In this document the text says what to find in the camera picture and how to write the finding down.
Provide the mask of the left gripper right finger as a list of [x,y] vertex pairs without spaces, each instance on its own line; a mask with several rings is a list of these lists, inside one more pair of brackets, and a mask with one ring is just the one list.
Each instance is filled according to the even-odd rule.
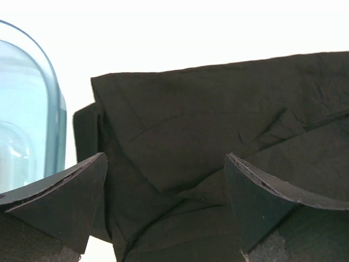
[[232,153],[224,172],[246,261],[348,261],[348,202],[294,186]]

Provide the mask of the black long sleeve shirt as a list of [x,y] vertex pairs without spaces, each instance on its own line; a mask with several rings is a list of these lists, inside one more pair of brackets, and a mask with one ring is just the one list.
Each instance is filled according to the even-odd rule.
[[348,53],[91,79],[78,161],[105,153],[92,235],[117,261],[246,261],[224,167],[232,153],[348,202]]

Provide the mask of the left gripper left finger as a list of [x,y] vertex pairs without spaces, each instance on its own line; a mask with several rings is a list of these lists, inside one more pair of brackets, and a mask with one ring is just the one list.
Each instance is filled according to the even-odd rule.
[[1,261],[79,261],[107,173],[97,153],[69,169],[1,193]]

